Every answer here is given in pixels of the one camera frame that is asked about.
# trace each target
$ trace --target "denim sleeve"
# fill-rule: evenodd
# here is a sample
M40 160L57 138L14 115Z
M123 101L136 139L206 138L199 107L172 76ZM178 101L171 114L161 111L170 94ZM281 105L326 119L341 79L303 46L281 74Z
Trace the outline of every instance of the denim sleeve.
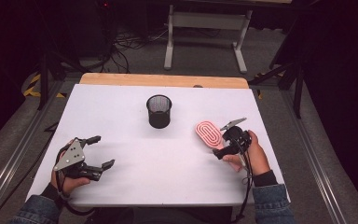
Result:
M257 224L296 223L286 196L285 185L254 188Z
M32 195L20 211L8 223L43 223L56 224L61 210L51 199L40 195Z

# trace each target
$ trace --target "white table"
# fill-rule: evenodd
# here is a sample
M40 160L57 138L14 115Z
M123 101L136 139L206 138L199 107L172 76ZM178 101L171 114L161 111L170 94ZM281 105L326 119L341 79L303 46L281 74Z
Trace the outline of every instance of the white table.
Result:
M171 123L165 129L154 129L148 123L145 104L154 94L172 100ZM246 173L236 173L218 160L195 127L203 120L221 127L243 117L247 120L239 126L257 134L278 182L284 183L251 90L77 84L28 197L43 191L58 150L70 139L100 135L99 143L85 146L85 162L92 166L112 159L116 162L100 181L76 189L72 204L240 205Z

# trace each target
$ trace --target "metal stand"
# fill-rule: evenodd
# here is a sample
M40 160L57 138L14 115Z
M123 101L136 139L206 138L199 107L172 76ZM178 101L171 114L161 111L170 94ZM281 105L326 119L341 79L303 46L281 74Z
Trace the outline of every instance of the metal stand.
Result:
M248 10L246 15L217 15L207 13L189 13L174 12L173 5L170 5L170 13L168 15L168 43L165 53L164 69L172 68L173 55L173 27L192 27L192 28L211 28L240 30L240 36L237 42L232 44L238 67L241 73L246 73L246 65L242 56L241 47L249 22L252 16L252 10Z

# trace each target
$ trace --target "human hand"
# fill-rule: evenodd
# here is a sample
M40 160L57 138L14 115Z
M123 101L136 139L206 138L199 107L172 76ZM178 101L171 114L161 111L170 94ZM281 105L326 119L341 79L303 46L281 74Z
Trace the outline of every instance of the human hand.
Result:
M253 175L261 175L269 171L269 161L263 148L258 144L258 138L254 132L248 131L252 138L252 144L248 148L248 153L245 156L249 156L251 162ZM241 165L241 159L238 155L226 155L223 157L223 161L233 162Z
M53 170L51 172L51 180L50 180L50 183L52 186L54 186L54 188L58 188L57 187L57 179L56 179L56 172ZM63 176L63 173L60 172L60 183L62 185L62 193L65 195L65 196L69 196L72 191L75 189L75 188L78 188L80 186L83 186L83 185L88 185L90 183L90 180L86 177L80 177L80 178L77 178L77 179L73 179L73 178L70 178L70 177L65 177Z

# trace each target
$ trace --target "black cable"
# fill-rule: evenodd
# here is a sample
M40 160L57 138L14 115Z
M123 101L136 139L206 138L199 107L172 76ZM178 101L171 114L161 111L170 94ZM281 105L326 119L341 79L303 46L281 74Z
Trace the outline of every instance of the black cable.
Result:
M50 128L55 126L57 123L54 123L53 125L47 127L45 129L45 132L51 132ZM36 160L34 161L34 163L31 165L31 167L28 169L28 171L25 173L25 175L21 178L21 180L19 181L19 183L14 187L14 189L7 195L7 197L2 201L1 205L0 205L0 211L1 209L4 207L4 205L7 203L7 201L11 198L11 196L13 196L13 193L17 190L17 188L20 186L20 184L24 181L24 179L28 176L28 174L31 173L31 171L34 169L34 167L36 166L37 162L40 160L40 158L42 157L43 153L46 151L46 149L48 148L48 144L50 143L54 132L52 132L52 134L50 135L50 137L48 138L48 141L46 142L46 144L43 146L43 149L39 152L39 154L37 155Z
M241 219L243 219L245 217L245 215L243 214L245 208L246 208L246 204L248 203L248 198L249 198L249 192L251 191L251 187L253 185L253 170L252 170L252 164L251 164L251 159L249 157L249 151L246 149L244 150L243 147L241 146L241 144L237 141L237 140L233 140L236 144L237 147L240 148L240 153L243 154L243 157L245 158L245 163L247 166L247 177L248 178L248 182L247 182L247 189L246 189L246 194L245 194L245 199L243 200L242 206L241 206L241 210L240 212L236 215L235 219L231 221L231 223L237 223L238 221L240 221Z

